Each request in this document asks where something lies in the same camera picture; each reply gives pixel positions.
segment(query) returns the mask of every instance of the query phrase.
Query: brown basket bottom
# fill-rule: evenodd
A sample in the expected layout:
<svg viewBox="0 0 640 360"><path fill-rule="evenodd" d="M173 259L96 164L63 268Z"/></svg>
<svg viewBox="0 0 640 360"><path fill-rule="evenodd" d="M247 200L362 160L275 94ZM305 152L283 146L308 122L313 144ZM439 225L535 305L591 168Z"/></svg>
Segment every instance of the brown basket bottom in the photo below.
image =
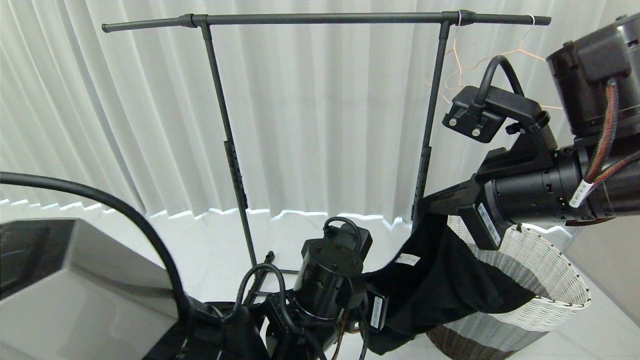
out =
<svg viewBox="0 0 640 360"><path fill-rule="evenodd" d="M504 360L516 353L486 347L442 325L428 331L427 336L443 354L453 360Z"/></svg>

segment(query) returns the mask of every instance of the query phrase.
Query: black clothes rack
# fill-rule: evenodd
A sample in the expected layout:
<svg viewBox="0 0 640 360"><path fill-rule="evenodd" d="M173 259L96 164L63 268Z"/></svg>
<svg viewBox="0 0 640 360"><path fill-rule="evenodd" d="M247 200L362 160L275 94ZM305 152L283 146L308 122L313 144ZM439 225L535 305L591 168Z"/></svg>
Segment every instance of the black clothes rack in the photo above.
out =
<svg viewBox="0 0 640 360"><path fill-rule="evenodd" d="M143 20L133 22L123 22L118 24L103 24L102 30L106 33L112 31L147 29L147 28L165 28L171 26L184 26L187 28L200 28L202 37L204 38L205 48L209 57L209 65L216 89L218 105L222 116L222 123L225 128L227 141L225 141L225 150L227 153L227 161L231 178L236 193L236 202L240 212L242 221L244 238L246 240L247 250L251 265L255 266L257 260L255 257L255 248L249 228L246 210L248 208L246 194L240 173L240 166L237 160L236 146L234 144L231 124L227 112L227 104L223 93L222 83L220 81L220 72L216 61L214 51L211 28L212 25L257 25L257 24L440 24L440 32L438 35L438 48L436 51L435 68L433 71L433 80L431 81L431 91L429 95L429 104L427 107L427 119L424 129L424 138L422 139L422 147L420 149L420 165L418 167L418 176L415 185L415 196L412 206L412 220L415 218L415 210L417 201L424 196L424 189L427 179L427 171L429 169L429 160L431 158L431 130L433 128L433 118L436 110L436 102L438 99L438 89L440 88L440 78L442 77L442 65L444 63L445 50L447 40L449 38L449 30L451 26L466 26L471 24L519 24L519 25L540 25L546 26L551 23L551 18L546 16L532 15L499 15L499 14L482 14L474 13L468 10L433 12L433 13L294 13L294 14L242 14L242 15L194 15L185 14L180 17L169 19ZM264 259L264 263L271 264L275 259L273 251L269 251ZM295 270L282 270L283 274L297 274ZM266 278L266 272L257 272L252 287L244 302L245 305L253 304L256 297L266 295L267 293L260 291L260 287Z"/></svg>

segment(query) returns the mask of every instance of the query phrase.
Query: wire hanger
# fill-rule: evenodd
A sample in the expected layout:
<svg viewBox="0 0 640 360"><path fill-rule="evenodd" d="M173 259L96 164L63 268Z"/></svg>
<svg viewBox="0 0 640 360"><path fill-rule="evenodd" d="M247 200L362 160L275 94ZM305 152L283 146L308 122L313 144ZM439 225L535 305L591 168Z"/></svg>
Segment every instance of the wire hanger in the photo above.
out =
<svg viewBox="0 0 640 360"><path fill-rule="evenodd" d="M452 88L451 86L449 86L449 81L450 81L450 79L451 79L452 77L454 77L455 75L458 75L458 86L459 86L460 88L463 88L464 86L462 85L462 75L463 75L463 73L464 73L464 70L474 70L474 69L476 69L478 66L480 66L480 64L481 64L482 62L487 61L487 60L489 60L489 59L493 58L494 56L496 56L496 55L494 55L494 56L487 56L487 57L485 57L485 58L482 58L482 59L478 60L478 61L476 62L476 64L475 64L474 66L472 66L472 67L465 67L465 66L462 66L462 64L461 64L461 62L460 62L460 57L458 56L458 50L457 50L457 48L456 48L456 45L457 45L457 44L456 44L456 41L457 41L457 37L458 37L458 30L460 29L460 25L461 25L461 22L462 22L462 16L461 16L461 15L462 15L462 14L461 14L461 13L460 13L460 11L458 10L458 27L456 28L456 32L455 32L455 34L454 34L454 36L453 36L453 47L452 47L451 49L449 49L449 50L445 53L445 56L447 56L447 55L448 55L448 54L450 54L450 53L453 53L453 56L454 56L454 57L455 57L455 59L456 59L456 64L457 64L457 66L458 66L458 69L457 69L457 70L455 70L454 72L452 72L451 74L449 74L449 75L447 76L447 78L446 78L446 79L445 79L445 81L444 81L444 87L445 87L446 89L448 89L448 90L452 90L452 91L455 91L455 92L459 91L459 89L455 89L455 88ZM497 55L503 55L503 56L506 56L506 55L514 54L514 53L523 53L523 54L525 54L526 56L530 56L530 57L532 57L532 58L534 58L534 59L536 59L536 60L538 60L538 61L544 61L544 62L546 62L546 60L545 60L544 58L542 58L542 57L540 57L540 56L538 56L538 55L536 55L536 54L532 54L532 53L530 53L529 51L526 51L526 50L522 49L522 46L523 46L523 44L524 44L524 40L525 40L525 38L526 38L526 37L527 37L527 35L531 32L531 30L533 29L533 26L534 26L534 25L536 25L536 18L535 18L533 15L529 15L529 16L531 17L531 20L532 20L531 27L530 27L530 28L529 28L529 30L527 30L527 32L522 36L522 39L520 40L520 45L518 46L518 48L517 48L517 49L515 49L515 50L506 51L505 53L500 53L500 54L497 54ZM447 101L447 103L448 103L448 104L450 104L450 103L451 103L451 101L450 101L450 100L449 100L449 99L448 99L444 94L442 94L441 92L438 92L438 95L442 96L442 97ZM550 106L550 105L540 105L540 107L542 107L542 108L550 108L550 109L559 109L559 110L562 110L562 109L563 109L562 107L559 107L559 106Z"/></svg>

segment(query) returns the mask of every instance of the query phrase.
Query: beige wall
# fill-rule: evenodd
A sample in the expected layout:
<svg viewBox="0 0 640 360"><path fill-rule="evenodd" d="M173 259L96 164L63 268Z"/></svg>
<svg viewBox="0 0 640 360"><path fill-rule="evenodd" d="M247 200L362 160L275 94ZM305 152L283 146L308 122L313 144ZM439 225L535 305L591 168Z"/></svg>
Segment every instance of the beige wall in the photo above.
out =
<svg viewBox="0 0 640 360"><path fill-rule="evenodd" d="M566 253L640 325L640 217L587 226Z"/></svg>

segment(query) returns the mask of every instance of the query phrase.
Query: cable label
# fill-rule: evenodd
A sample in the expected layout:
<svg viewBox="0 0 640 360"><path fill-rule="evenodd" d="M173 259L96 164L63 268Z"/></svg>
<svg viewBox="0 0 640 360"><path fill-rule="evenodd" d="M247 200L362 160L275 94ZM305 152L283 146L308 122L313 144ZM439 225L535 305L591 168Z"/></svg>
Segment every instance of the cable label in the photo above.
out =
<svg viewBox="0 0 640 360"><path fill-rule="evenodd" d="M486 225L486 228L489 230L489 233L493 238L493 243L495 244L495 246L500 246L500 242L502 242L500 234L498 234L498 230L496 230L495 225L489 217L489 213L486 212L486 209L484 208L484 204L482 202L480 203L480 205L478 205L478 213L480 213L480 217Z"/></svg>
<svg viewBox="0 0 640 360"><path fill-rule="evenodd" d="M375 297L373 300L373 310L371 311L371 327L378 329L380 326L380 315L382 314L382 302L383 299L381 297Z"/></svg>
<svg viewBox="0 0 640 360"><path fill-rule="evenodd" d="M411 254L400 254L396 259L396 263L414 266L420 261L420 257Z"/></svg>
<svg viewBox="0 0 640 360"><path fill-rule="evenodd" d="M580 185L578 185L578 188L575 189L575 193L573 193L573 197L571 197L569 206L571 206L572 208L578 208L582 204L582 201L584 201L584 198L589 196L592 186L593 184L589 184L583 179L580 182Z"/></svg>

